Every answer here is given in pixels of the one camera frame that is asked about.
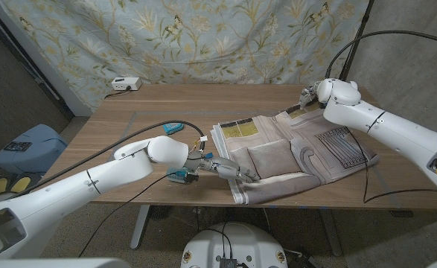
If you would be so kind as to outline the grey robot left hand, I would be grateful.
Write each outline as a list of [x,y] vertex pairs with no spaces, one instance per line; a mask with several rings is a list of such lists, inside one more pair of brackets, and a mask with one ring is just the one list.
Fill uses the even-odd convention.
[[247,167],[220,156],[189,156],[184,165],[189,170],[205,170],[216,173],[221,179],[256,182],[261,178]]

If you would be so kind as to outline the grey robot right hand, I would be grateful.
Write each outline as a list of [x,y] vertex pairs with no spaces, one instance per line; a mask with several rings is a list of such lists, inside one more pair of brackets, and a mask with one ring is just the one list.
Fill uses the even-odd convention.
[[320,81],[316,81],[312,86],[304,87],[299,98],[299,107],[304,109],[311,101],[316,98],[317,87]]

